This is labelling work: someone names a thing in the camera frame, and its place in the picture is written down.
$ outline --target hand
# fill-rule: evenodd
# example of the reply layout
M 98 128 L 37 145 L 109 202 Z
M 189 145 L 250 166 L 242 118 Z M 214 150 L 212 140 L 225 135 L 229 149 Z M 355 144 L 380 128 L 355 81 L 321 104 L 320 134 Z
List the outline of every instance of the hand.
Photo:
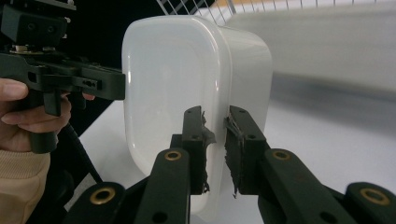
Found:
M 29 132 L 58 133 L 70 120 L 71 105 L 62 95 L 61 116 L 54 117 L 44 111 L 44 106 L 17 111 L 19 102 L 28 94 L 24 83 L 0 78 L 0 149 L 17 152 L 31 151 Z M 94 96 L 84 95 L 88 100 Z

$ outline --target white table surface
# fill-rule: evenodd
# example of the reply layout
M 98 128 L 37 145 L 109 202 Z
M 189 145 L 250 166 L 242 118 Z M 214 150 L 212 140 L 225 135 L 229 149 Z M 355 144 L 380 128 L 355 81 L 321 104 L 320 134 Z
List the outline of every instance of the white table surface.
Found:
M 294 152 L 324 185 L 344 193 L 348 184 L 366 181 L 396 193 L 395 115 L 396 96 L 275 76 L 264 134 L 272 148 Z M 105 181 L 128 188 L 144 177 L 127 147 L 122 102 L 80 139 Z M 204 222 L 191 216 L 191 223 Z M 262 223 L 257 196 L 233 198 L 227 166 L 211 223 Z

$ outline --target beige sleeve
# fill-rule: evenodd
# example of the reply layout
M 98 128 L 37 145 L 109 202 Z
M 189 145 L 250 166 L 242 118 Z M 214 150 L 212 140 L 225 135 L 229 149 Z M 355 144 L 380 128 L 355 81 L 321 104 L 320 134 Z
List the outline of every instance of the beige sleeve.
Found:
M 44 192 L 50 154 L 0 150 L 0 223 L 25 223 Z

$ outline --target white plastic container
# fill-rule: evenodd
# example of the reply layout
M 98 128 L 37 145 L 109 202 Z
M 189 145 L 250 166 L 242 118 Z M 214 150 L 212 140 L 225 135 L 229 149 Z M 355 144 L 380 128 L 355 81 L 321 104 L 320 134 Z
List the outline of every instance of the white plastic container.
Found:
M 191 197 L 191 213 L 212 220 L 229 105 L 245 108 L 264 127 L 272 78 L 267 46 L 252 33 L 218 27 L 199 17 L 149 18 L 132 23 L 125 33 L 122 72 L 127 75 L 128 147 L 145 175 L 157 154 L 169 148 L 172 134 L 182 132 L 184 111 L 197 105 L 205 111 L 205 126 L 217 143 L 206 154 L 210 192 Z

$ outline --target metal wire grid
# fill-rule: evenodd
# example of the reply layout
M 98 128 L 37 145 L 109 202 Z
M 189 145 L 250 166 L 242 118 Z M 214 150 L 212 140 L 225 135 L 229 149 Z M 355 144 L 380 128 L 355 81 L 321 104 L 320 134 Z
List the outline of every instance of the metal wire grid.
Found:
M 157 0 L 165 15 L 198 15 L 218 25 L 224 25 L 235 13 L 337 7 L 388 1 L 392 0 Z

